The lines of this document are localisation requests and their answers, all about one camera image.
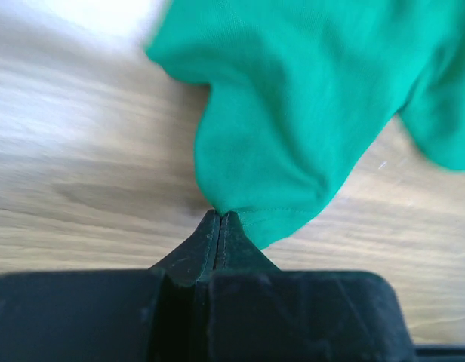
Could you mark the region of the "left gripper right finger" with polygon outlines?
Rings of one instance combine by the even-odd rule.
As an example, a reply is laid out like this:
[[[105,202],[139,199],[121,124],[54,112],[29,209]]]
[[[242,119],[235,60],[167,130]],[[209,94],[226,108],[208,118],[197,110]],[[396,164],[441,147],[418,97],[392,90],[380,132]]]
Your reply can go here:
[[[413,361],[396,294],[365,271],[282,271],[234,213],[208,211],[196,279],[200,361]]]

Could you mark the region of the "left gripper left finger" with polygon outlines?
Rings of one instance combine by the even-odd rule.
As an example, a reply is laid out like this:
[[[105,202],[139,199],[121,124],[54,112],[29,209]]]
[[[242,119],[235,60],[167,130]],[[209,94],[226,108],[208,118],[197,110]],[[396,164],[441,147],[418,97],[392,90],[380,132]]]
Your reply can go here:
[[[0,361],[185,361],[220,218],[151,268],[0,274]]]

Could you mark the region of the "green t shirt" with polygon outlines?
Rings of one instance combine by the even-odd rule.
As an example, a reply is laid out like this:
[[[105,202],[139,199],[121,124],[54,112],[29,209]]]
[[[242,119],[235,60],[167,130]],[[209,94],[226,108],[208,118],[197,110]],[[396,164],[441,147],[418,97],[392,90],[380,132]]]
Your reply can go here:
[[[197,182],[260,248],[317,216],[394,115],[465,171],[465,1],[172,1],[146,52],[211,89]]]

